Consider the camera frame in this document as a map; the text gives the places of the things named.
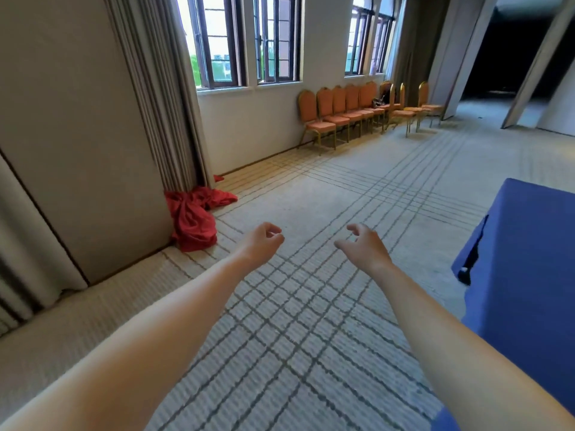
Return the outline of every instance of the forearm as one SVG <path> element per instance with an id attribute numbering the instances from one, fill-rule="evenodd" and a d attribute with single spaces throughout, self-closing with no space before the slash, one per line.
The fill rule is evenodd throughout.
<path id="1" fill-rule="evenodd" d="M 573 417 L 391 263 L 372 277 L 438 397 L 462 430 L 572 429 Z"/>
<path id="2" fill-rule="evenodd" d="M 3 431 L 38 429 L 38 424 L 54 430 L 143 429 L 249 273 L 244 265 L 238 257 L 222 260 L 149 306 L 6 422 Z M 54 414 L 54 408 L 64 405 L 63 426 L 61 411 Z"/>

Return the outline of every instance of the dark window frame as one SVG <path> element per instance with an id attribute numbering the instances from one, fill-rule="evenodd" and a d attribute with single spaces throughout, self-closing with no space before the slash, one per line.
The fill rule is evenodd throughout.
<path id="1" fill-rule="evenodd" d="M 196 57 L 198 58 L 201 87 L 205 89 L 229 88 L 246 85 L 244 39 L 241 14 L 241 0 L 224 0 L 223 9 L 204 9 L 204 0 L 188 0 L 191 26 L 194 31 Z M 205 11 L 223 11 L 226 18 L 226 36 L 208 34 Z M 231 81 L 219 81 L 213 77 L 212 62 L 226 62 L 227 59 L 212 59 L 209 37 L 226 37 L 228 40 Z"/>
<path id="2" fill-rule="evenodd" d="M 377 74 L 381 74 L 384 71 L 385 57 L 389 51 L 389 42 L 392 34 L 392 26 L 394 20 L 395 18 L 389 15 L 385 15 L 384 13 L 378 13 L 377 15 L 376 30 L 379 24 L 382 24 L 382 28 L 385 24 L 385 33 L 379 34 L 377 42 L 373 46 L 373 51 L 375 54 L 374 57 L 372 57 L 372 60 L 375 59 L 377 63 Z"/>
<path id="3" fill-rule="evenodd" d="M 269 19 L 267 9 L 268 0 L 254 0 L 254 25 L 255 25 L 255 45 L 258 83 L 284 83 L 287 81 L 299 81 L 299 48 L 301 42 L 301 0 L 290 1 L 289 19 L 279 19 L 279 1 L 274 0 L 273 19 Z M 269 38 L 269 22 L 273 22 L 274 36 Z M 279 40 L 279 24 L 289 22 L 289 41 Z M 288 59 L 280 59 L 279 43 L 289 44 Z M 274 57 L 270 59 L 269 44 L 273 44 Z M 287 61 L 289 73 L 287 76 L 279 75 L 280 62 Z M 273 75 L 270 75 L 270 62 L 273 62 Z"/>
<path id="4" fill-rule="evenodd" d="M 352 76 L 352 75 L 360 75 L 363 72 L 363 64 L 365 62 L 365 54 L 367 51 L 367 41 L 369 36 L 369 30 L 371 26 L 371 19 L 374 15 L 373 10 L 360 7 L 360 6 L 353 6 L 351 11 L 351 19 L 356 18 L 355 21 L 355 32 L 354 32 L 354 43 L 353 45 L 349 45 L 349 39 L 347 42 L 347 47 L 351 47 L 351 62 L 349 64 L 349 70 L 346 69 L 345 75 Z"/>

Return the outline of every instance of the right arm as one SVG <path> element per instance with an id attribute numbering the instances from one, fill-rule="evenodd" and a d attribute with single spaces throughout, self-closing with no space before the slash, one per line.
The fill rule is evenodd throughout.
<path id="1" fill-rule="evenodd" d="M 393 263 L 363 224 L 355 242 L 335 246 L 377 283 L 438 398 L 464 431 L 575 430 L 575 418 L 549 393 L 460 323 Z"/>

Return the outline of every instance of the table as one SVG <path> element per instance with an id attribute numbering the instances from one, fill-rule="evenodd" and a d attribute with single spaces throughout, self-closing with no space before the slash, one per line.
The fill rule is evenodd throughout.
<path id="1" fill-rule="evenodd" d="M 575 194 L 507 179 L 451 270 L 462 322 L 575 414 Z"/>

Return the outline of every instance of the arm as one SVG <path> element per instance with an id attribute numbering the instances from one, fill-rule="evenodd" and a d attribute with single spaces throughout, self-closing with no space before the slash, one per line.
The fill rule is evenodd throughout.
<path id="1" fill-rule="evenodd" d="M 464 431 L 575 430 L 575 418 L 539 384 L 461 324 L 396 267 L 363 224 L 335 245 L 377 283 L 441 401 Z"/>
<path id="2" fill-rule="evenodd" d="M 245 275 L 284 242 L 262 224 L 229 257 L 119 328 L 1 431 L 142 430 L 186 371 Z"/>

